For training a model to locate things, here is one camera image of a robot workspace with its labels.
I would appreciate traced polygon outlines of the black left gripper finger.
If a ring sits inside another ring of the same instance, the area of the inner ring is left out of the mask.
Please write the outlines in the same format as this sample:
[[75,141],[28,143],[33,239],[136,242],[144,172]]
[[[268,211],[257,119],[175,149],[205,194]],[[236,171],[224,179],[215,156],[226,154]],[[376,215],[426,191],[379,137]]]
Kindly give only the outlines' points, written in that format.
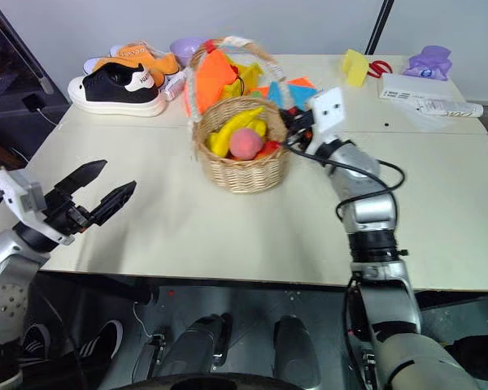
[[75,192],[94,181],[106,165],[105,159],[83,164],[58,182],[54,188],[63,192]]
[[102,226],[108,219],[121,210],[133,195],[137,182],[135,180],[115,188],[108,193],[100,204],[90,212],[89,224]]

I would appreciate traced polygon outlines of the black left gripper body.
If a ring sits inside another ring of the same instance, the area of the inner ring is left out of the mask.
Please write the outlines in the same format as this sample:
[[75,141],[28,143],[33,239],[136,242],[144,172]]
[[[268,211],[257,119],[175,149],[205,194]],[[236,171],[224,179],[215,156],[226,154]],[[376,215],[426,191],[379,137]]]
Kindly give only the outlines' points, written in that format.
[[82,186],[55,185],[45,195],[44,222],[65,236],[82,233],[93,225],[102,226],[92,212],[73,201],[72,195],[79,189]]

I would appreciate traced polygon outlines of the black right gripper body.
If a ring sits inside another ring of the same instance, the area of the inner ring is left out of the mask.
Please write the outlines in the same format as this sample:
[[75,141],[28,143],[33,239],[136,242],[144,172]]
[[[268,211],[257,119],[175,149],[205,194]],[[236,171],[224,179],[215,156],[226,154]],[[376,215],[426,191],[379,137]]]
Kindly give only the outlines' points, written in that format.
[[289,110],[292,121],[289,126],[289,144],[306,151],[313,140],[312,126],[315,123],[312,110],[302,111],[299,108]]

